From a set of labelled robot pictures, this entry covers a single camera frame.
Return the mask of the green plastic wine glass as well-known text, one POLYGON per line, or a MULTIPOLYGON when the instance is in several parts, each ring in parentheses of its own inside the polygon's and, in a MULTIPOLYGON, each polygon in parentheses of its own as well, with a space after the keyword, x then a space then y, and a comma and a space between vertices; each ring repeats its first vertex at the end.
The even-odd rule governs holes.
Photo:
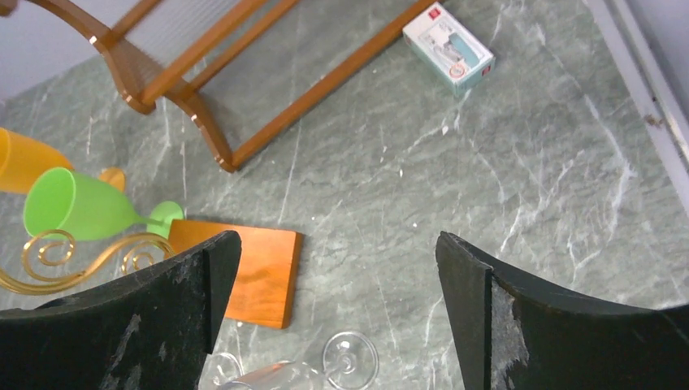
POLYGON ((149 215, 140 215, 113 185, 63 167, 51 168, 38 177, 28 191, 23 211, 24 228, 30 236, 62 230, 78 241, 110 238, 136 224, 167 238, 171 223, 183 218, 182 207, 174 201, 163 201, 149 215))

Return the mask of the clear wine glass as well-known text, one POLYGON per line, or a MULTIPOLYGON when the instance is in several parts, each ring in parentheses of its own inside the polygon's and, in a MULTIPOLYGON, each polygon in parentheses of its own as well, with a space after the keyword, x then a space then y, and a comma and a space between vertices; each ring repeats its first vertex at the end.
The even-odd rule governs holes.
POLYGON ((368 389, 379 373, 379 355, 369 337, 341 331, 324 344, 321 366, 283 360, 213 386, 214 389, 368 389))

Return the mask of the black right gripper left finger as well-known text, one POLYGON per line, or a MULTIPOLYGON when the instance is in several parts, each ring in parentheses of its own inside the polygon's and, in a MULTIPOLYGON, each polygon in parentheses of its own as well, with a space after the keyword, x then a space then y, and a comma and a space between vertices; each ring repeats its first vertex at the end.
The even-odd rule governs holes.
POLYGON ((197 388, 240 258, 239 234, 225 231, 111 282, 4 310, 2 388, 197 388))

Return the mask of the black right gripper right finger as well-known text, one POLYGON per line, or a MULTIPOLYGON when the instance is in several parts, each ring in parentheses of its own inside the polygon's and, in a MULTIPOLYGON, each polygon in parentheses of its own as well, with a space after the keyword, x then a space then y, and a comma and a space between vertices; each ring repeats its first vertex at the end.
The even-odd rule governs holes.
POLYGON ((465 388, 687 388, 687 305, 590 297, 450 232, 435 259, 465 388))

